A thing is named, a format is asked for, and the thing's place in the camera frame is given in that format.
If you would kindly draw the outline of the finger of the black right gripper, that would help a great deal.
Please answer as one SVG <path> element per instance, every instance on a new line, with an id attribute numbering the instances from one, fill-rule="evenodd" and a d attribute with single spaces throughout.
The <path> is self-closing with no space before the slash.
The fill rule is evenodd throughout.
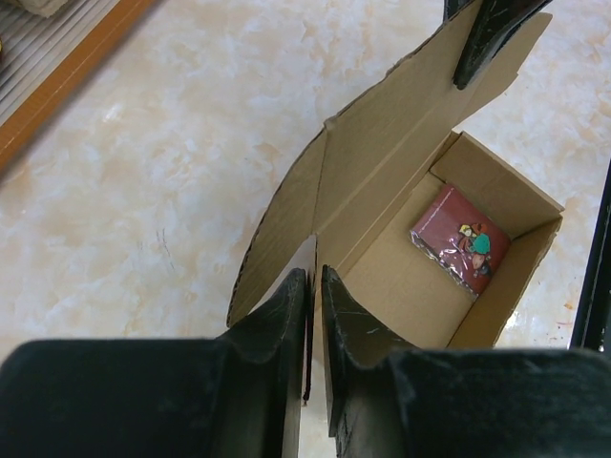
<path id="1" fill-rule="evenodd" d="M 453 73 L 453 86 L 465 91 L 494 62 L 513 35 L 551 0 L 482 1 Z"/>

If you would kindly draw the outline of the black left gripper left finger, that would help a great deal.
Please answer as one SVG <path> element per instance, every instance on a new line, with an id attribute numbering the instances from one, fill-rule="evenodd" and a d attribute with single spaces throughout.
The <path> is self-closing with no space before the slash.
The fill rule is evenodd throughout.
<path id="1" fill-rule="evenodd" d="M 294 457 L 306 272 L 214 339 L 38 340 L 1 365 L 5 457 Z"/>

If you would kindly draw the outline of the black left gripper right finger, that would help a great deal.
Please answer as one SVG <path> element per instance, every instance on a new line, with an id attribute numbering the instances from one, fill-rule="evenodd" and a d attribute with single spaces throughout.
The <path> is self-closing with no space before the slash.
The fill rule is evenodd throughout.
<path id="1" fill-rule="evenodd" d="M 427 350 L 321 276 L 329 434 L 341 457 L 606 457 L 610 363 L 582 349 Z"/>

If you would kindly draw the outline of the brown cardboard box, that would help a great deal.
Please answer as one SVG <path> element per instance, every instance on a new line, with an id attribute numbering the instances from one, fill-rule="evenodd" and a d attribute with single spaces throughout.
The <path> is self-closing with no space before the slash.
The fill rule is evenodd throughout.
<path id="1" fill-rule="evenodd" d="M 422 348 L 490 348 L 562 223 L 562 207 L 457 124 L 502 95 L 551 22 L 527 21 L 465 91 L 453 73 L 482 1 L 449 5 L 441 27 L 328 119 L 289 168 L 244 254 L 227 321 L 274 289 L 299 255 L 332 267 L 351 296 Z M 511 239 L 474 296 L 411 240 L 450 184 Z"/>

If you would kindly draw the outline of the small red packet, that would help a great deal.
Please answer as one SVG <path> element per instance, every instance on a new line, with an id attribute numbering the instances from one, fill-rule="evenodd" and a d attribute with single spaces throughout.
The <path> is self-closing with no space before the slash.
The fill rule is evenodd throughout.
<path id="1" fill-rule="evenodd" d="M 510 237 L 450 184 L 413 225 L 411 240 L 476 297 L 511 246 Z"/>

